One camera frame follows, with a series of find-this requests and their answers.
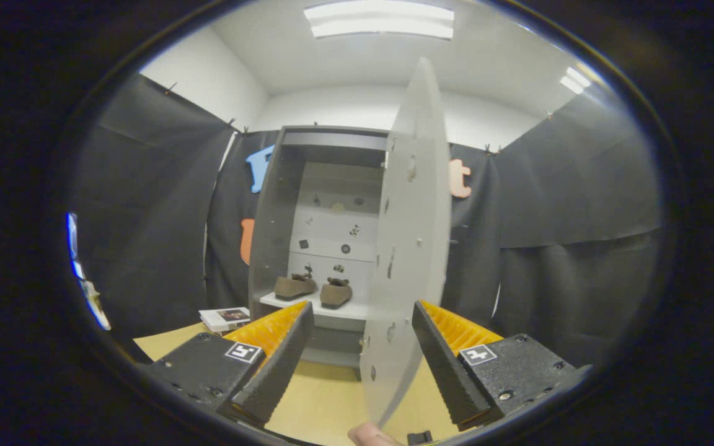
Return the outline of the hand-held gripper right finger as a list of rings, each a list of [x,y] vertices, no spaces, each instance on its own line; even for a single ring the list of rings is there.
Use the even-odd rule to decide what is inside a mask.
[[[527,333],[502,337],[425,301],[414,305],[413,328],[460,431],[532,411],[577,387],[593,369],[576,367]]]

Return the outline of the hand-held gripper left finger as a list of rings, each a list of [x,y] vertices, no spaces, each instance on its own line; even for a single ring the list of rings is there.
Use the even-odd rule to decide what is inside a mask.
[[[314,307],[301,301],[226,336],[197,333],[142,369],[191,404],[263,428],[314,330]]]

